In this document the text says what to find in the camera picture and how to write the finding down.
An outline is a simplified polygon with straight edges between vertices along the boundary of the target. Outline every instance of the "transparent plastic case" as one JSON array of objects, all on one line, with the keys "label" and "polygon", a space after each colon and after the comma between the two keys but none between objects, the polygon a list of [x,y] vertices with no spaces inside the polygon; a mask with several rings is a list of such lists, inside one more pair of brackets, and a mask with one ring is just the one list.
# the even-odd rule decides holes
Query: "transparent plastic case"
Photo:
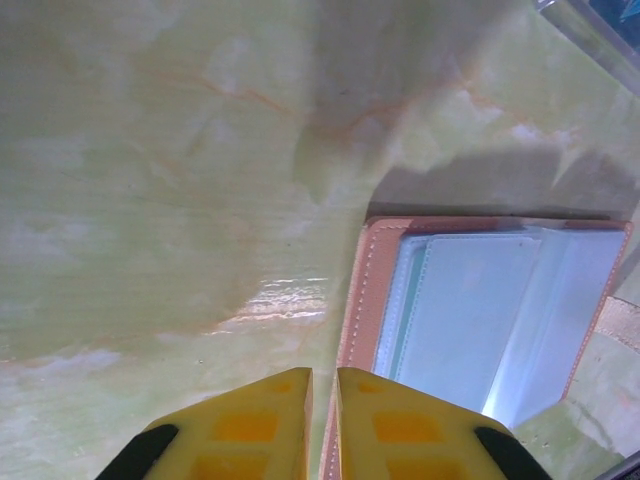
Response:
[{"label": "transparent plastic case", "polygon": [[640,1],[534,2],[542,15],[567,38],[640,96]]}]

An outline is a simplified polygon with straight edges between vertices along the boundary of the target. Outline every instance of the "yellow object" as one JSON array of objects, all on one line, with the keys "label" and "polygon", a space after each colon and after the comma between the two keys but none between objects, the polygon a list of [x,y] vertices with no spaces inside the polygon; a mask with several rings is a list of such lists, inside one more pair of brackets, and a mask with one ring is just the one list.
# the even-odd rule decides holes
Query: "yellow object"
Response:
[{"label": "yellow object", "polygon": [[474,430],[511,434],[483,415],[355,368],[338,369],[337,408],[342,480],[505,478]]},{"label": "yellow object", "polygon": [[178,433],[145,480],[307,478],[310,368],[294,368],[149,425]]}]

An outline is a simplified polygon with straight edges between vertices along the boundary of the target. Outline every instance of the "marble countertop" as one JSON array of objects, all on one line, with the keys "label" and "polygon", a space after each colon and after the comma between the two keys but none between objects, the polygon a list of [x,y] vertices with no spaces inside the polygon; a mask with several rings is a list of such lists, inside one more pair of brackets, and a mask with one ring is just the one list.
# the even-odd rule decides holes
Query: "marble countertop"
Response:
[{"label": "marble countertop", "polygon": [[[0,52],[0,479],[92,478],[291,366],[315,372],[315,470],[367,212],[640,220],[638,98],[527,1],[6,0]],[[589,348],[637,423],[615,372],[638,354]],[[640,445],[581,420],[585,389],[552,415],[597,473]]]}]

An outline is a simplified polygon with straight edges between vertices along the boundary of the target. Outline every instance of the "green marble surface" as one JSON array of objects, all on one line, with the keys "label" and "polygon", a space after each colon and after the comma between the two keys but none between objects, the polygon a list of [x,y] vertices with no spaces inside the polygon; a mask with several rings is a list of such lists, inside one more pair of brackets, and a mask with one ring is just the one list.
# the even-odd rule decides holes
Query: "green marble surface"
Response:
[{"label": "green marble surface", "polygon": [[[640,102],[508,4],[1,2],[0,478],[91,478],[152,419],[297,365],[315,471],[371,200],[640,220]],[[637,387],[596,341],[619,359],[584,378]],[[558,407],[570,455],[532,441],[558,479],[580,442],[591,473],[632,446],[579,420],[590,382]]]}]

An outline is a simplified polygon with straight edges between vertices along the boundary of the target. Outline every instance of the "black rubber tip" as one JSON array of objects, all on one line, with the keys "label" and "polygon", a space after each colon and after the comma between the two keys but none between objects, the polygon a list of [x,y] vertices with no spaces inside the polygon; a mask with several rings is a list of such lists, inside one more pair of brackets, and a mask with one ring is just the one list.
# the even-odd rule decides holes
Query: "black rubber tip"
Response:
[{"label": "black rubber tip", "polygon": [[142,480],[177,434],[175,425],[160,425],[136,435],[96,480]]},{"label": "black rubber tip", "polygon": [[536,459],[512,436],[490,427],[477,427],[474,433],[507,480],[551,480]]}]

